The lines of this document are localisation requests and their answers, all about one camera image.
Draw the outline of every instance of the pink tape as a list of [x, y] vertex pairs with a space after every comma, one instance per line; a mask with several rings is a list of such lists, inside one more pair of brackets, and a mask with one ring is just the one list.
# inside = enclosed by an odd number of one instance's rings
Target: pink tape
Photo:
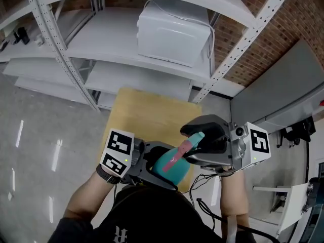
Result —
[[162, 168], [164, 172], [169, 171], [171, 167], [173, 167], [176, 162], [179, 161], [179, 159], [190, 149], [192, 149], [193, 145], [189, 140], [185, 140], [181, 143], [181, 145], [178, 147], [178, 152], [174, 155], [174, 157]]

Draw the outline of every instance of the wristwatch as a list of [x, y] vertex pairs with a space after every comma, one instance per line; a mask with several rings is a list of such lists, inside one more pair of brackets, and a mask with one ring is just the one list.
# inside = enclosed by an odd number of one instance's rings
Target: wristwatch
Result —
[[108, 174], [106, 171], [104, 171], [100, 164], [97, 166], [96, 171], [97, 171], [97, 174], [102, 179], [104, 179], [107, 183], [118, 184], [121, 181], [120, 177], [112, 176], [112, 175]]

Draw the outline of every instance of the person's right arm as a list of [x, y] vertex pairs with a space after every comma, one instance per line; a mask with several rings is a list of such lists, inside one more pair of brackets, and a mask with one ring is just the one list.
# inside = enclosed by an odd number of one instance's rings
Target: person's right arm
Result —
[[[231, 176], [222, 177], [221, 214], [222, 217], [235, 215], [237, 223], [249, 227], [249, 201], [245, 188], [243, 171], [238, 171]], [[222, 237], [227, 237], [227, 224], [223, 223]]]

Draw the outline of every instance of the polished floor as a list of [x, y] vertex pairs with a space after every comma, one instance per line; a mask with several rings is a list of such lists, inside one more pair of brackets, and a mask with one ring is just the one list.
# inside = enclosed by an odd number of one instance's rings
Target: polished floor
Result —
[[[228, 100], [208, 95], [201, 104], [205, 114], [230, 121]], [[97, 114], [86, 105], [19, 89], [0, 73], [0, 233], [8, 242], [47, 242], [69, 198], [95, 170], [109, 113]], [[277, 149], [275, 135], [270, 144], [273, 157], [267, 165], [246, 172], [251, 214], [260, 219], [268, 215], [273, 197], [256, 194], [253, 185], [303, 182], [303, 146]], [[194, 198], [202, 197], [210, 205], [213, 187], [213, 181], [202, 186]], [[113, 193], [105, 200], [94, 227], [109, 212], [112, 197]], [[212, 223], [210, 217], [203, 220]]]

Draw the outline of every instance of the shelf post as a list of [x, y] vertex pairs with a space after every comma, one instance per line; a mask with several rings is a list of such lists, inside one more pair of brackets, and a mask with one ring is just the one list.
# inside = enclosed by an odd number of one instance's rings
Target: shelf post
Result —
[[52, 52], [55, 54], [56, 61], [63, 68], [74, 86], [79, 90], [82, 96], [86, 99], [88, 104], [97, 112], [100, 109], [96, 101], [84, 86], [84, 80], [80, 76], [77, 68], [72, 60], [65, 55], [66, 45], [60, 34], [59, 28], [56, 24], [53, 12], [49, 5], [43, 3], [43, 0], [29, 0], [32, 6], [32, 13], [36, 22], [42, 32], [46, 43], [50, 46]]
[[284, 1], [285, 0], [267, 0], [265, 2], [258, 15], [256, 16], [257, 22], [255, 27], [249, 27], [244, 30], [242, 37], [235, 44], [224, 61], [215, 70], [214, 74], [211, 76], [211, 79], [207, 83], [205, 83], [203, 88], [192, 100], [193, 103], [199, 103], [212, 90], [212, 88], [216, 86], [217, 82], [223, 78], [223, 76], [232, 68], [232, 66], [239, 60], [243, 53], [249, 48], [249, 46], [268, 24], [268, 22], [278, 11]]

